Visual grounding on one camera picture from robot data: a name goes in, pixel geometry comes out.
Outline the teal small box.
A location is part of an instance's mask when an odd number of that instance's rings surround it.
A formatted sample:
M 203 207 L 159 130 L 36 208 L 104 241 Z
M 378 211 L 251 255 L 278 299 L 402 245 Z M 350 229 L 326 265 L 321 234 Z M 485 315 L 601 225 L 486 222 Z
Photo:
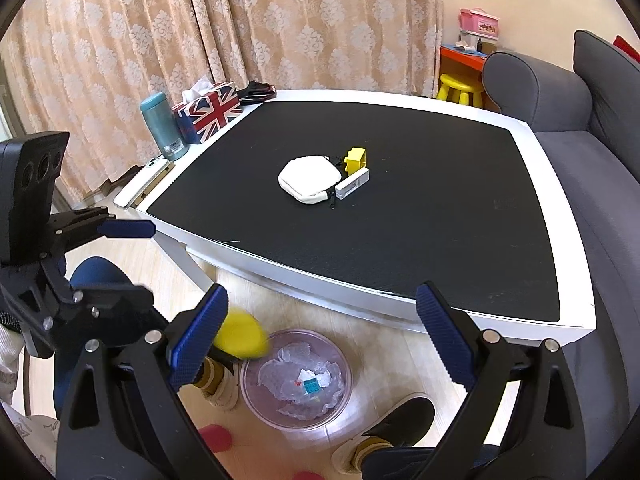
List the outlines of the teal small box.
M 315 394 L 321 390 L 321 386 L 317 378 L 305 380 L 303 382 L 303 386 L 307 394 Z

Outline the white zip pouch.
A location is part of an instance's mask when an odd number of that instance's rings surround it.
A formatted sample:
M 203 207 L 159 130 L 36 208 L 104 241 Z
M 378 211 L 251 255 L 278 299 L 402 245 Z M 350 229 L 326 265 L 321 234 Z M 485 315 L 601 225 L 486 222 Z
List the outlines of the white zip pouch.
M 329 190 L 341 180 L 341 171 L 326 156 L 321 155 L 292 159 L 278 175 L 280 188 L 306 205 L 327 200 Z

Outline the white rectangular bar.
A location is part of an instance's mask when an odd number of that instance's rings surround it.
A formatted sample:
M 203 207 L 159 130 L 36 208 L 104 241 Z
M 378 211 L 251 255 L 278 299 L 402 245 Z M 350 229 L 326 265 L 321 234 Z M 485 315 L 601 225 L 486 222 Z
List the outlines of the white rectangular bar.
M 370 179 L 370 170 L 367 167 L 362 167 L 347 178 L 338 182 L 334 188 L 335 197 L 339 200 L 344 200 L 347 196 L 361 188 Z

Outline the yellow toy brick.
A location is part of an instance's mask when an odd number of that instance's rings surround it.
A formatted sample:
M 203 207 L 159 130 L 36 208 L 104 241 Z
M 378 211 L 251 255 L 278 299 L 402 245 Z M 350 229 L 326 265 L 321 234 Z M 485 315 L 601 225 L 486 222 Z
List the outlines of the yellow toy brick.
M 351 148 L 344 157 L 345 171 L 348 176 L 367 167 L 367 151 L 364 148 Z

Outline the yellow black zip case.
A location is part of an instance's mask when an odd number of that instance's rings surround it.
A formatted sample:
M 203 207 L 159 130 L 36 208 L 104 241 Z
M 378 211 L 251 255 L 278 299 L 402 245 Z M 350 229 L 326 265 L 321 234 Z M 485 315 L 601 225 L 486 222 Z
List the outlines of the yellow black zip case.
M 270 351 L 269 336 L 253 315 L 231 308 L 213 341 L 216 349 L 240 360 L 261 359 Z

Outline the pink trash bin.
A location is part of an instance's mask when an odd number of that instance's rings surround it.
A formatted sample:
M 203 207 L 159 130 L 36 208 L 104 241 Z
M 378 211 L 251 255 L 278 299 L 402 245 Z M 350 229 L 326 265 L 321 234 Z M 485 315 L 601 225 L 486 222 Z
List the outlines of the pink trash bin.
M 346 408 L 352 394 L 352 370 L 346 356 L 326 336 L 291 328 L 269 336 L 270 351 L 243 364 L 244 403 L 264 424 L 302 432 L 326 426 Z M 303 382 L 317 378 L 321 390 L 307 394 Z

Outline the white smartphone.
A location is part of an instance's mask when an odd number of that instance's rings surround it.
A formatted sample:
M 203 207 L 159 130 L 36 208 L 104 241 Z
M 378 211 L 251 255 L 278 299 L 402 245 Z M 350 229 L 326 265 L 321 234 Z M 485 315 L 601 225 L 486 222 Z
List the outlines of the white smartphone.
M 137 207 L 174 167 L 175 163 L 163 156 L 154 157 L 120 190 L 114 204 L 122 209 Z

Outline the teal thermos bottle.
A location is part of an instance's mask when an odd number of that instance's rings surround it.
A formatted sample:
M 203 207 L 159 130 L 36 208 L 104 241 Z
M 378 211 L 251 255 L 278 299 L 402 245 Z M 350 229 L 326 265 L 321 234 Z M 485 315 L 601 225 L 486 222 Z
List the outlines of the teal thermos bottle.
M 179 130 L 174 113 L 164 92 L 157 92 L 140 103 L 140 110 L 160 154 L 170 162 L 181 158 L 188 151 Z

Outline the right black shoe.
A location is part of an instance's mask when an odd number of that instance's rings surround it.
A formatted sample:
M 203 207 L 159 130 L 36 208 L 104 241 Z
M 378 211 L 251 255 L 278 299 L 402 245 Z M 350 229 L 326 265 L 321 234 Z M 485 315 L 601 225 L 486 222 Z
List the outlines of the right black shoe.
M 360 474 L 364 459 L 376 451 L 411 448 L 430 431 L 435 418 L 431 399 L 422 392 L 398 401 L 370 428 L 344 442 L 332 454 L 340 474 Z

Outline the union jack tissue box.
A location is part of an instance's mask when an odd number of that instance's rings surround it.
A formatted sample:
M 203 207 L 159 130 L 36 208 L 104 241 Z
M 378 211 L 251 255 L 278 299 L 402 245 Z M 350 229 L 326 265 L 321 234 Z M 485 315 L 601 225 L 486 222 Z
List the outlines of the union jack tissue box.
M 242 114 L 235 85 L 228 81 L 215 84 L 207 77 L 184 90 L 172 112 L 186 144 L 204 143 Z

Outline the black table mat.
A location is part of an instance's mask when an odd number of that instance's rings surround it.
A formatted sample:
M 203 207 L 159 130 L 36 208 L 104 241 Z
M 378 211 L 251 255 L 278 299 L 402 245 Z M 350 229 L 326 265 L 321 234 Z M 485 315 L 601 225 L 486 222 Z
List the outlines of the black table mat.
M 304 205 L 278 175 L 292 159 L 367 151 L 370 179 Z M 503 128 L 391 106 L 264 104 L 171 183 L 153 217 L 311 274 L 413 297 L 432 282 L 454 307 L 555 322 L 544 216 Z

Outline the beige patterned curtain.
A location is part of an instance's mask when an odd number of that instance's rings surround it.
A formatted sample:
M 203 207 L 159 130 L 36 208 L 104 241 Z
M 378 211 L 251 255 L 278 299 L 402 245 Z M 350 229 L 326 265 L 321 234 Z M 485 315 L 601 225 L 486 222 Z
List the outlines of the beige patterned curtain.
M 26 0 L 1 43 L 27 132 L 70 133 L 78 203 L 157 146 L 140 103 L 198 80 L 434 96 L 442 0 Z

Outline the yellow plastic stool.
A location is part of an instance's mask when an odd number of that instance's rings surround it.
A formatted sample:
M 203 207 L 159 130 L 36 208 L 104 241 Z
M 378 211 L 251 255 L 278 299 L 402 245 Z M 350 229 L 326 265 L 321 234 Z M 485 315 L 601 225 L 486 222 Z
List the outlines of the yellow plastic stool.
M 436 99 L 476 108 L 484 107 L 484 87 L 479 76 L 442 73 Z

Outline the grey sofa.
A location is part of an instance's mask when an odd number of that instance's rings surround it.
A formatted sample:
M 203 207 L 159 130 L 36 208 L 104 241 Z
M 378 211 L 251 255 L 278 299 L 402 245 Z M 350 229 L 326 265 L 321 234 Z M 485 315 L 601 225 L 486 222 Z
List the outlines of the grey sofa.
M 571 70 L 497 51 L 483 84 L 502 114 L 535 133 L 584 243 L 597 327 L 564 354 L 593 470 L 639 407 L 639 64 L 578 30 Z

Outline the red kids desk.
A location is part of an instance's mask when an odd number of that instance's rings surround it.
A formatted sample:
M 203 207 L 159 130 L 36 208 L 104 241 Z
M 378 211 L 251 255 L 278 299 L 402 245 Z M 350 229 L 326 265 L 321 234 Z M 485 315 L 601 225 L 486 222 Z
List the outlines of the red kids desk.
M 482 70 L 486 61 L 486 56 L 475 55 L 471 53 L 465 53 L 456 50 L 453 47 L 441 46 L 440 52 L 440 73 L 446 74 L 461 74 L 471 77 L 479 76 L 482 81 Z M 488 98 L 488 94 L 484 93 L 484 107 L 485 110 L 493 110 L 496 112 L 498 106 Z

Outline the pink storage box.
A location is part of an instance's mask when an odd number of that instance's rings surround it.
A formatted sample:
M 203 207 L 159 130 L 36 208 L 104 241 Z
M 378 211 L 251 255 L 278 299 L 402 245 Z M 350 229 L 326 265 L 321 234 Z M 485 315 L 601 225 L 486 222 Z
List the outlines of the pink storage box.
M 499 19 L 479 8 L 461 8 L 459 12 L 460 28 L 467 34 L 499 37 Z

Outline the red cushion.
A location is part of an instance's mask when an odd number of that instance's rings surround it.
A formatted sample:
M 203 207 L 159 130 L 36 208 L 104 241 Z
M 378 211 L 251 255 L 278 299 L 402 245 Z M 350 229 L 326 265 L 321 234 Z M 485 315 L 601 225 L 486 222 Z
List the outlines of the red cushion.
M 620 50 L 625 52 L 626 55 L 629 55 L 635 61 L 640 63 L 640 53 L 628 41 L 626 41 L 622 36 L 617 35 L 615 37 L 615 39 L 614 39 L 613 44 L 614 44 L 614 46 L 616 48 L 619 48 Z

